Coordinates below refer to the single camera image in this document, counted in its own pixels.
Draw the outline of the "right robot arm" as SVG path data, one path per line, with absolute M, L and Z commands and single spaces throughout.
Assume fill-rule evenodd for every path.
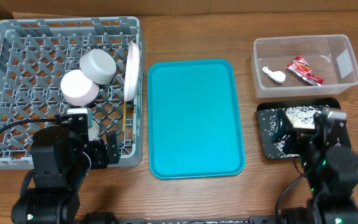
M 279 196 L 275 204 L 275 223 L 358 223 L 358 207 L 352 198 L 358 184 L 358 153 L 338 144 L 345 131 L 347 114 L 325 108 L 313 116 L 314 128 L 296 128 L 283 110 L 276 115 L 273 142 L 284 141 L 285 154 L 298 154 L 303 173 Z M 306 178 L 312 198 L 306 207 L 279 206 L 284 196 Z

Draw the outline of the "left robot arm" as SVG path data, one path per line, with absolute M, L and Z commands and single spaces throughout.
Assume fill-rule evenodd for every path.
M 117 132 L 91 141 L 88 121 L 86 114 L 57 115 L 55 125 L 33 135 L 34 168 L 26 173 L 12 208 L 13 223 L 74 223 L 78 191 L 89 170 L 119 162 Z

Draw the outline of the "large white plate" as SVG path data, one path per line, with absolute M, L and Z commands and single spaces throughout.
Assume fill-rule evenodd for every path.
M 131 101 L 135 97 L 140 69 L 139 46 L 132 42 L 129 45 L 126 72 L 124 80 L 124 101 Z

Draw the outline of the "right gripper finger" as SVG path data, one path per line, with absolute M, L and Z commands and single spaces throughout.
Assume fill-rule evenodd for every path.
M 345 121 L 330 120 L 320 112 L 314 115 L 314 127 L 321 130 L 325 134 L 325 142 L 322 146 L 335 146 L 339 143 L 339 138 L 342 136 L 345 127 Z
M 276 125 L 272 135 L 272 142 L 286 140 L 293 131 L 293 125 L 286 116 L 284 110 L 278 110 L 276 114 Z

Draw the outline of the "red snack wrapper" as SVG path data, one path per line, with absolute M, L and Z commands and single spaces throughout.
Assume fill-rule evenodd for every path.
M 299 78 L 314 86 L 321 86 L 324 82 L 323 78 L 317 77 L 313 74 L 313 71 L 307 61 L 298 55 L 287 66 L 286 69 L 293 72 Z

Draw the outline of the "grey bowl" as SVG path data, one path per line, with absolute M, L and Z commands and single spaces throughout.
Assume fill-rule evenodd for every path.
M 93 49 L 80 58 L 80 69 L 91 81 L 107 85 L 116 72 L 114 59 L 105 51 Z

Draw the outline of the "pink small bowl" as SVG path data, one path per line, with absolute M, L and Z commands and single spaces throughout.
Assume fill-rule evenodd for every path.
M 84 106 L 97 97 L 99 85 L 87 78 L 81 70 L 67 72 L 60 82 L 64 99 L 73 106 Z

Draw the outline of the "wooden chopstick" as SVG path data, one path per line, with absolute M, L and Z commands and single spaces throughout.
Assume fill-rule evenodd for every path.
M 123 115 L 122 115 L 122 133 L 125 137 L 126 133 L 126 115 L 127 115 L 127 103 L 126 101 L 123 102 Z

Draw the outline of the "white cup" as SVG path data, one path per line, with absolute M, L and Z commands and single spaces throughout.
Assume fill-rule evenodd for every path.
M 88 139 L 94 141 L 99 135 L 99 124 L 92 120 L 92 127 L 88 128 Z

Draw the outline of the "white tissue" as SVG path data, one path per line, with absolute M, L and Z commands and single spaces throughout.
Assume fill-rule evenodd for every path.
M 268 66 L 263 67 L 262 71 L 270 77 L 273 81 L 283 84 L 286 80 L 286 75 L 281 71 L 271 71 Z

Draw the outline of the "white rice pile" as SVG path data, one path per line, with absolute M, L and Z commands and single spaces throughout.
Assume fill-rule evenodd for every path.
M 273 144 L 284 154 L 302 155 L 309 145 L 317 149 L 340 145 L 346 115 L 331 108 L 312 106 L 278 109 L 272 133 Z

